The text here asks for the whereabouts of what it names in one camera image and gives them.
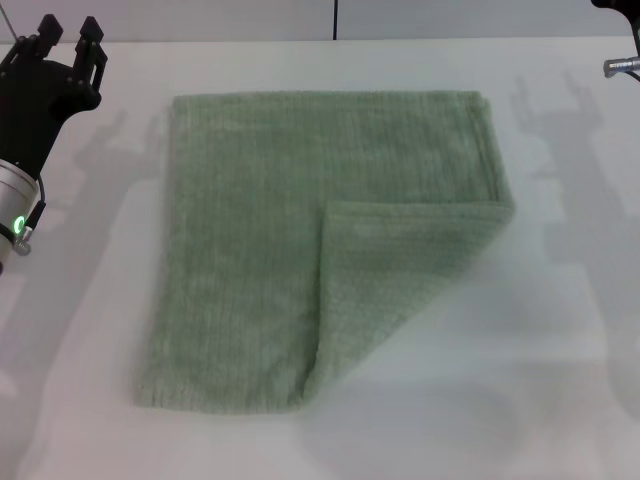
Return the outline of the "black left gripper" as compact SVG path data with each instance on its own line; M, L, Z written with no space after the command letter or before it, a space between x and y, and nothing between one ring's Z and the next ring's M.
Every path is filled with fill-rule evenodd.
M87 16L76 44L74 68L44 60L62 36L53 14L37 33L20 36L1 72L1 159L29 176L38 176L64 123L98 107L108 57L96 18Z

